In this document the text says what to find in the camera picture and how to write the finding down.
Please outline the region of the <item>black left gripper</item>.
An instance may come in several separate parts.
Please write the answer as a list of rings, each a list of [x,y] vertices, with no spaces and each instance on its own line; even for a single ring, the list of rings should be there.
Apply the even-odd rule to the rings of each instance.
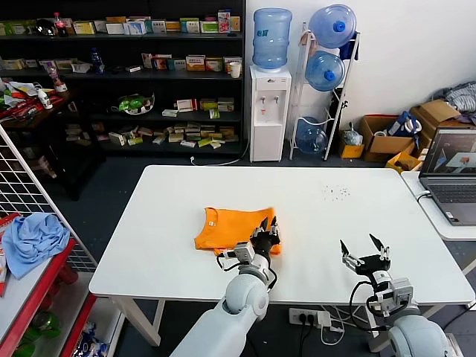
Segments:
[[[256,254],[269,254],[271,248],[274,245],[280,243],[279,228],[277,224],[277,217],[274,216],[269,232],[266,230],[268,227],[268,218],[266,217],[258,228],[254,230],[254,235],[250,238],[251,244]]]

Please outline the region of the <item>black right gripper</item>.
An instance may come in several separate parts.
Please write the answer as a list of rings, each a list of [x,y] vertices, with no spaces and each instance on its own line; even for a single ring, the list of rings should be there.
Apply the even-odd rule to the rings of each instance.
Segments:
[[[340,239],[342,263],[346,266],[355,266],[355,273],[360,276],[371,276],[377,271],[388,271],[390,268],[390,247],[384,246],[382,241],[374,235],[369,234],[369,236],[380,255],[370,255],[361,258],[355,257],[349,252],[345,243]]]

